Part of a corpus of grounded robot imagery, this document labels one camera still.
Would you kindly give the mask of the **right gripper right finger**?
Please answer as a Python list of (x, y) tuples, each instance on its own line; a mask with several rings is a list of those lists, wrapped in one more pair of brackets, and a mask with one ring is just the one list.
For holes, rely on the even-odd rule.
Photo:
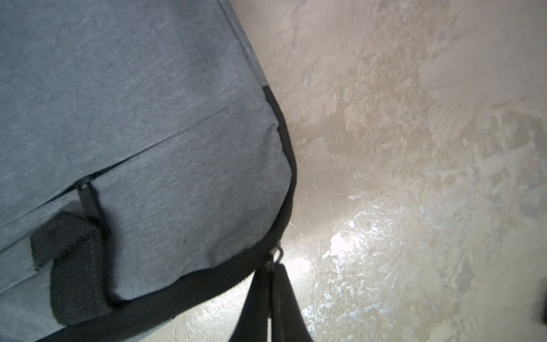
[(272, 341), (313, 342), (283, 264), (272, 269)]

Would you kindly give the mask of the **grey laptop bag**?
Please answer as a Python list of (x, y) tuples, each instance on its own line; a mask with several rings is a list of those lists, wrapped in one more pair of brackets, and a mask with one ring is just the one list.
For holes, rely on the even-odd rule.
[(260, 267), (295, 185), (228, 1), (1, 3), (1, 340), (142, 339)]

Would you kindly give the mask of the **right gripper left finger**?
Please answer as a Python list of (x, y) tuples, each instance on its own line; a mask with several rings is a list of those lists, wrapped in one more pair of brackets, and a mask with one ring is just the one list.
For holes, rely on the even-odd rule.
[(254, 273), (242, 313), (229, 342), (266, 342), (270, 312), (270, 275), (267, 267)]

